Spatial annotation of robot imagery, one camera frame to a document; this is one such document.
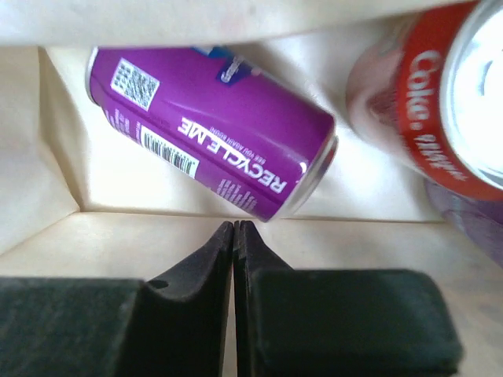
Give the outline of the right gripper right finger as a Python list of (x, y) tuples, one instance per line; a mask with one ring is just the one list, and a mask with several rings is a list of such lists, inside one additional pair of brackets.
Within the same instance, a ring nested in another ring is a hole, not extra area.
[(294, 269), (234, 225), (240, 376), (452, 376), (462, 345), (439, 287), (411, 269)]

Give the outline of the beige canvas bag orange handles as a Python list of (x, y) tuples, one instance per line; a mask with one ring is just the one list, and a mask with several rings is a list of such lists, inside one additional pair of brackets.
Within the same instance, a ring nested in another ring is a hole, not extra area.
[(93, 46), (209, 42), (331, 112), (339, 147), (295, 214), (261, 224), (298, 268), (409, 268), (441, 287), (463, 376), (502, 373), (502, 270), (363, 142), (343, 95), (360, 53), (431, 1), (4, 1), (1, 273), (149, 279), (244, 213), (121, 137), (84, 88)]

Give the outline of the red can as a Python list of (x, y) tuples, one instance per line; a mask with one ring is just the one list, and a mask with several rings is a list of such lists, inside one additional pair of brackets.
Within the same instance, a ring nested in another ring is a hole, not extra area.
[(359, 136), (429, 180), (501, 200), (501, 2), (399, 18), (355, 62), (346, 106)]

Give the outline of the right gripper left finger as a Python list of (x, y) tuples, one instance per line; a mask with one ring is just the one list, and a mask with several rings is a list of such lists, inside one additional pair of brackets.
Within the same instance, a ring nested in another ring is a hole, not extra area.
[(233, 233), (148, 281), (2, 278), (2, 375), (220, 376)]

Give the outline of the purple can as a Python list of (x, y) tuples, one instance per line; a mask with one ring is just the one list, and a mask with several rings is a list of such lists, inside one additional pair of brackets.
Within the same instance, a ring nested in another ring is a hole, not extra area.
[(222, 47), (96, 47), (85, 83), (117, 132), (261, 221), (297, 210), (336, 154), (328, 112)]
[(424, 180), (430, 204), (502, 267), (502, 202), (470, 199)]

